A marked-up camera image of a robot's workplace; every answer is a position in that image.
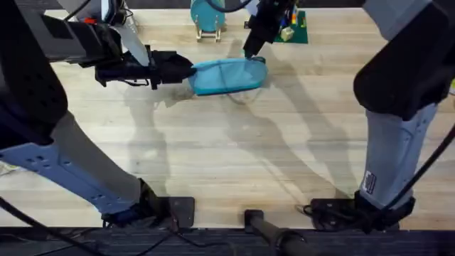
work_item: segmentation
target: blue towel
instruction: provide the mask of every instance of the blue towel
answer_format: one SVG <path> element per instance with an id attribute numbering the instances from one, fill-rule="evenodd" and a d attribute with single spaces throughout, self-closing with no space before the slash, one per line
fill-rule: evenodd
<path id="1" fill-rule="evenodd" d="M 253 90 L 261 87 L 268 72 L 263 58 L 214 60 L 195 64 L 193 68 L 198 72 L 188 80 L 197 95 Z"/>

